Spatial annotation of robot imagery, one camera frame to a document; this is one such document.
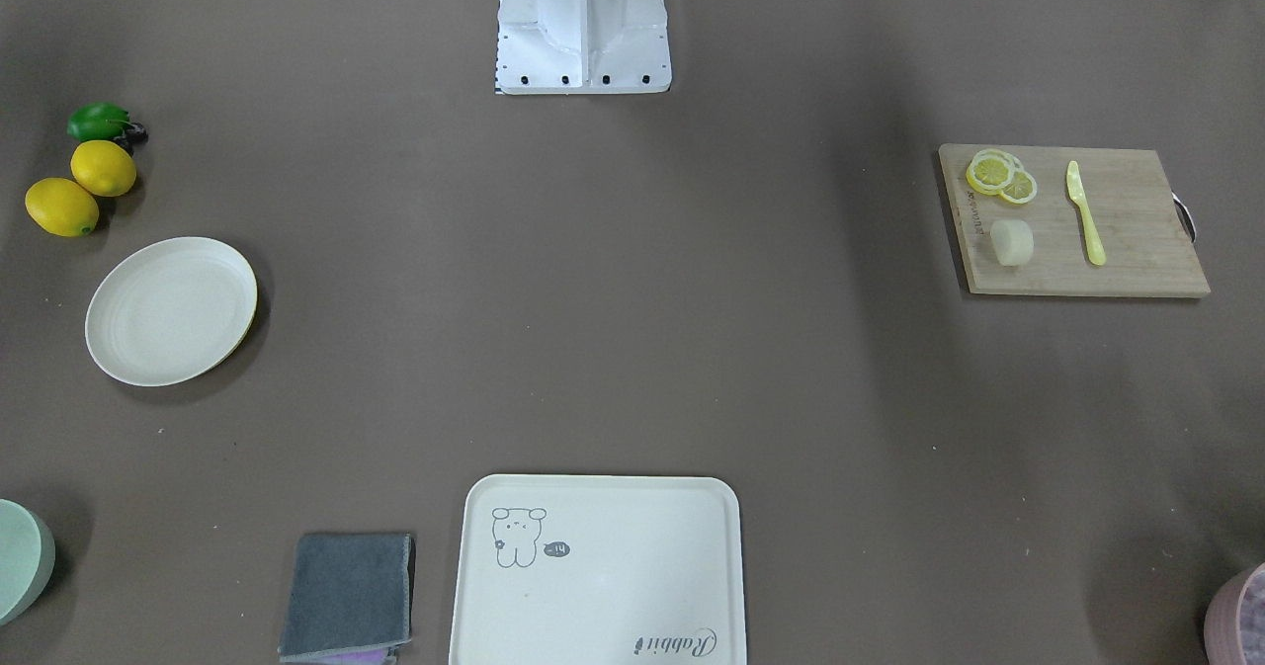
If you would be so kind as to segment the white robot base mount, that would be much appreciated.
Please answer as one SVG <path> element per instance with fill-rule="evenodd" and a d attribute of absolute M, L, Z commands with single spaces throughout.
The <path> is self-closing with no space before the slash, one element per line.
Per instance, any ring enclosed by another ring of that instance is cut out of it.
<path fill-rule="evenodd" d="M 673 70 L 667 0 L 498 0 L 503 95 L 663 94 Z"/>

